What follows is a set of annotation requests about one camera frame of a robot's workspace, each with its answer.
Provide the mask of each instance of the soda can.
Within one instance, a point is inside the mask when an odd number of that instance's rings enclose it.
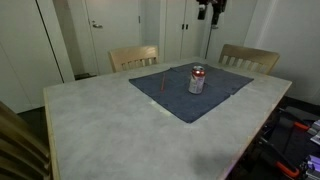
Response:
[[[206,73],[202,66],[194,66],[192,68],[189,92],[193,94],[200,94],[202,92],[205,75]]]

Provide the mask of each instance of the door handle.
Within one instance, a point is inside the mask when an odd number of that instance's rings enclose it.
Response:
[[[92,21],[92,27],[98,28],[98,29],[102,29],[103,28],[103,26],[101,24],[96,24],[95,21]]]

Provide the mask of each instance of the wooden chair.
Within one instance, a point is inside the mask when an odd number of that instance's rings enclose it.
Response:
[[[0,101],[0,178],[50,179],[50,164],[48,147]]]
[[[219,63],[269,74],[279,57],[275,52],[225,44]]]
[[[157,46],[136,46],[109,51],[113,72],[158,64]]]

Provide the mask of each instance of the navy cloth mat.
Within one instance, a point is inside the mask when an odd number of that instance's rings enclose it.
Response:
[[[191,70],[196,65],[203,66],[206,71],[203,91],[197,95],[188,91]],[[161,92],[164,74],[164,91]],[[191,63],[129,82],[179,119],[192,123],[252,80],[206,64]]]

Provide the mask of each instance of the white tabletop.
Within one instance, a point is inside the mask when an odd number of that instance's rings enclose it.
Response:
[[[192,124],[128,81],[195,61],[254,81]],[[49,87],[51,152],[63,180],[224,179],[290,85],[192,58]]]

